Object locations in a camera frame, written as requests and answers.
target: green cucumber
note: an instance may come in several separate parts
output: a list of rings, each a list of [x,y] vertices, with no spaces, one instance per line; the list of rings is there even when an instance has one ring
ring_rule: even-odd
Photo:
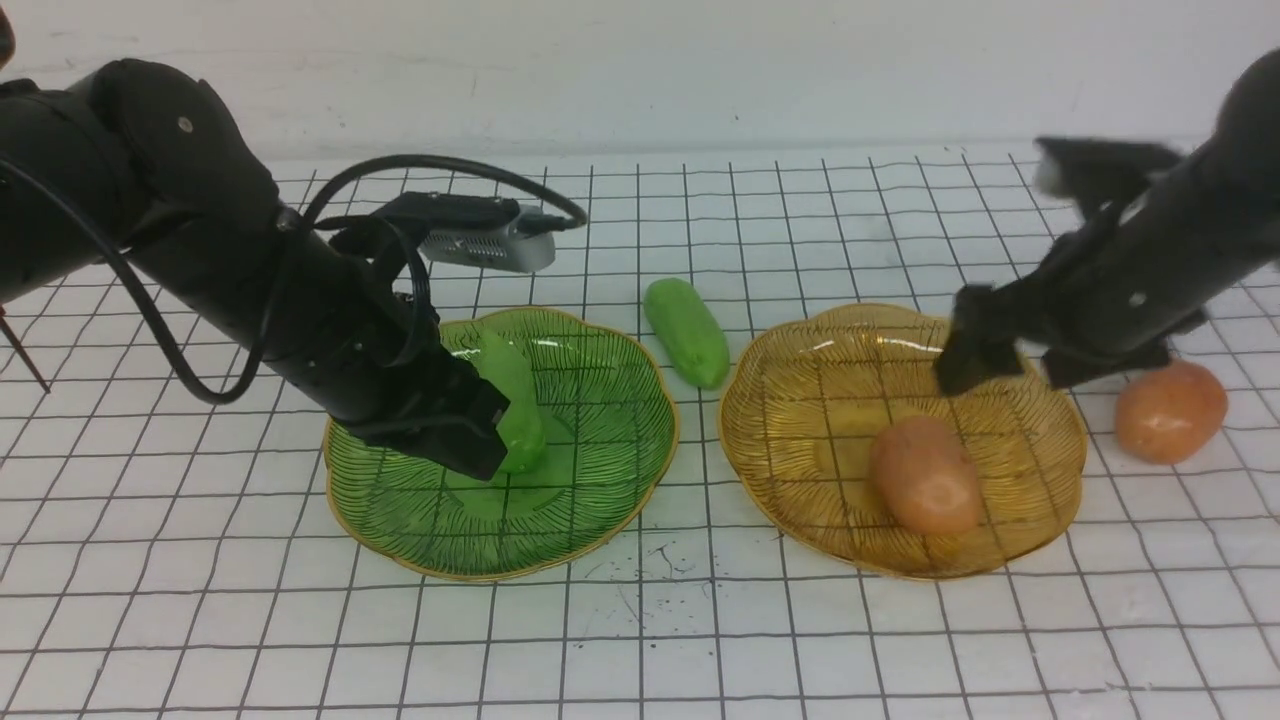
[[[644,293],[644,314],[685,382],[714,389],[728,375],[728,338],[694,286],[663,278]]]

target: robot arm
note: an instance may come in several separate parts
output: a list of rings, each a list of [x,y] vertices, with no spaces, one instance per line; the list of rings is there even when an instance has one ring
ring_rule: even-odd
[[[504,182],[571,217],[410,192],[367,217],[320,220],[344,184],[406,168]],[[550,232],[585,223],[577,205],[538,183],[436,156],[357,165],[300,215],[212,88],[173,68],[120,60],[65,91],[0,85],[0,305],[106,261],[198,397],[234,401],[262,363],[365,442],[479,479],[506,456],[497,424],[507,398],[440,345],[417,250],[502,266],[493,247],[518,255],[522,242],[547,247]],[[340,232],[326,242],[316,228]],[[392,290],[406,264],[411,299]],[[200,383],[133,268],[248,348],[236,387]]]
[[[1147,143],[1038,145],[1038,183],[1074,200],[1084,223],[1028,275],[960,290],[934,365],[943,395],[1021,373],[1019,340],[1046,347],[1057,388],[1165,365],[1170,336],[1280,258],[1280,50],[1242,74],[1213,137],[1185,158]]]

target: grid paper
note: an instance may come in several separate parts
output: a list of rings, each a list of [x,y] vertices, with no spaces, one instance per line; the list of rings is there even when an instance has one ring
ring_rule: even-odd
[[[1034,161],[1016,146],[507,163],[593,223],[532,278],[435,265],[433,300],[444,319],[556,306],[657,357],[637,292],[667,275],[692,281],[735,355],[852,300],[946,314],[963,282],[1007,282],[1076,225],[1030,190]],[[297,204],[343,167],[275,170]],[[384,174],[333,210],[402,190],[494,186]],[[234,345],[157,297],[197,373],[238,373]],[[631,527],[517,580],[424,579],[338,528],[325,416],[279,378],[228,407],[191,398],[105,266],[6,310],[55,386],[42,396],[4,350],[4,717],[1254,720],[1280,706],[1271,269],[1178,342],[1229,388],[1224,433],[1176,468],[1143,465],[1114,438],[1120,382],[1079,388],[1078,521],[942,584],[781,538],[724,459],[718,393],[669,368],[681,445]]]

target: brown potato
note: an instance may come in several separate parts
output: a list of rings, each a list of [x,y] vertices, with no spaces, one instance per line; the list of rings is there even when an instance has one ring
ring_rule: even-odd
[[[870,479],[893,518],[924,536],[959,534],[983,519],[978,469],[951,425],[916,415],[872,443]]]
[[[1129,383],[1116,400],[1116,442],[1147,462],[1176,465],[1222,428],[1228,398],[1207,368],[1174,360]]]

